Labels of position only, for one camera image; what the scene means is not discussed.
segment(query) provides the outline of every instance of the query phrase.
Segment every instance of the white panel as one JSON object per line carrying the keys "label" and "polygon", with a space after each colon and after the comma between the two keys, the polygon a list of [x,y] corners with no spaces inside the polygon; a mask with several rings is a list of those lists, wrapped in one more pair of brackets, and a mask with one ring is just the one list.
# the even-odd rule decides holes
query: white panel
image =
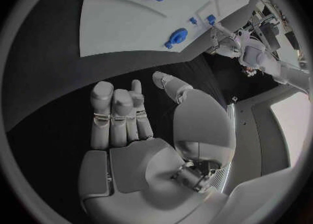
{"label": "white panel", "polygon": [[[229,6],[220,7],[220,14],[215,0],[84,0],[81,56],[140,50],[180,52],[210,28],[206,20],[210,14],[221,20],[249,0],[240,0],[238,5],[219,2]],[[198,20],[198,25],[190,23],[191,17]],[[188,30],[186,40],[167,49],[165,42],[179,28]]]}
{"label": "white panel", "polygon": [[308,130],[310,101],[302,92],[275,103],[271,110],[285,136],[289,151],[290,164],[293,167],[298,160]]}

